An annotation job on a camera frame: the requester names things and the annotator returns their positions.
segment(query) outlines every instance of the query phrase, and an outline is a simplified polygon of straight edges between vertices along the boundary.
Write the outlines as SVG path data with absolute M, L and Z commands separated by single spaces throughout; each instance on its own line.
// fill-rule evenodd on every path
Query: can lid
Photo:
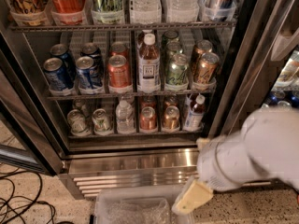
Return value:
M 205 99 L 205 96 L 199 93 L 196 97 L 196 103 L 202 105 L 205 102 Z
M 155 115 L 156 112 L 155 112 L 154 108 L 152 108 L 150 106 L 146 106 L 142 109 L 141 113 L 144 118 L 150 119 L 151 117 L 153 117 Z
M 82 56 L 76 60 L 76 67 L 84 70 L 84 69 L 91 68 L 93 66 L 93 63 L 94 63 L 93 58 L 89 56 Z
M 154 34 L 146 34 L 144 36 L 144 43 L 146 45 L 153 45 L 156 42 L 156 37 Z
M 54 56 L 60 56 L 68 51 L 68 46 L 66 44 L 56 44 L 50 48 L 50 53 Z
M 111 56 L 108 61 L 108 63 L 114 67 L 121 67 L 124 64 L 126 64 L 126 62 L 127 62 L 127 59 L 121 55 Z
M 44 69 L 46 71 L 56 71 L 63 65 L 63 61 L 59 58 L 49 58 L 44 62 Z
M 93 42 L 85 43 L 82 47 L 82 52 L 86 55 L 94 54 L 98 47 Z
M 212 52 L 204 53 L 201 59 L 210 64 L 218 64 L 219 62 L 219 56 Z

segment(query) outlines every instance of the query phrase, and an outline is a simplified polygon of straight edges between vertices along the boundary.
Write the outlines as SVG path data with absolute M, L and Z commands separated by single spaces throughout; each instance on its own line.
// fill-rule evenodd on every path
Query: electrical cord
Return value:
M 10 221 L 14 220 L 15 218 L 19 218 L 22 223 L 26 224 L 26 221 L 24 220 L 24 218 L 21 215 L 23 215 L 25 212 L 27 212 L 33 205 L 39 204 L 39 205 L 46 205 L 49 207 L 50 220 L 47 222 L 47 224 L 50 224 L 50 223 L 54 224 L 54 217 L 56 215 L 55 207 L 45 201 L 37 200 L 41 194 L 42 189 L 43 189 L 43 181 L 42 181 L 41 175 L 37 174 L 37 173 L 29 172 L 29 171 L 19 171 L 19 172 L 16 172 L 16 171 L 17 170 L 15 170 L 14 172 L 9 172 L 7 174 L 2 173 L 4 175 L 0 176 L 0 182 L 8 182 L 12 187 L 12 191 L 11 191 L 8 199 L 5 200 L 4 198 L 0 197 L 0 223 L 7 224 L 7 223 L 10 223 Z M 21 174 L 33 174 L 38 177 L 39 189 L 38 189 L 37 194 L 34 197 L 34 199 L 15 195 L 16 186 L 15 186 L 14 182 L 12 180 L 10 180 L 9 178 L 14 175 L 21 175 Z M 20 202 L 25 202 L 27 204 L 24 204 L 24 205 L 16 207 L 16 208 L 12 207 L 12 204 L 20 203 Z M 70 221 L 62 221 L 57 224 L 74 224 L 74 223 L 70 222 Z

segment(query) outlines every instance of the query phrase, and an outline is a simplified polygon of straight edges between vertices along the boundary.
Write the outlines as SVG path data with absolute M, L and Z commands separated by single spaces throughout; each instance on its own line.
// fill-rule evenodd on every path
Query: refrigerator shelf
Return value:
M 196 21 L 189 23 L 153 23 L 153 24 L 112 24 L 112 25 L 80 25 L 80 26 L 23 26 L 11 25 L 10 29 L 20 33 L 36 32 L 92 32 L 92 31 L 119 31 L 119 30 L 161 30 L 181 28 L 224 28 L 235 27 L 236 21 Z

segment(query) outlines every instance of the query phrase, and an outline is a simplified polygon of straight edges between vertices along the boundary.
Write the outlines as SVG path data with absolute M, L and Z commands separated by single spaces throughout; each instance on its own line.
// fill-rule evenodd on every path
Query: plastic container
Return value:
M 42 12 L 31 13 L 30 15 L 28 15 L 16 13 L 15 9 L 12 8 L 10 10 L 10 13 L 18 26 L 27 26 L 28 23 L 31 23 L 31 26 L 34 26 L 33 24 L 47 26 L 53 24 L 53 18 L 50 15 L 50 11 L 52 10 L 52 8 L 52 0 L 49 0 Z
M 235 14 L 235 1 L 232 3 L 230 8 L 209 8 L 206 7 L 202 0 L 199 0 L 199 20 L 200 21 L 211 21 L 210 18 L 223 18 L 226 17 L 226 21 L 231 21 Z
M 97 224 L 113 224 L 109 218 L 109 210 L 113 204 L 118 203 L 133 203 L 141 206 L 151 207 L 154 203 L 159 204 L 161 207 L 165 207 L 163 200 L 167 200 L 169 208 L 175 202 L 177 196 L 182 191 L 183 186 L 150 186 L 150 187 L 137 187 L 127 189 L 104 189 L 97 198 L 94 207 L 94 215 L 96 216 Z M 140 213 L 140 209 L 136 208 L 132 210 L 135 214 Z M 186 216 L 177 216 L 174 213 L 170 213 L 171 224 L 194 224 L 193 213 Z M 130 216 L 130 212 L 124 213 L 123 217 Z

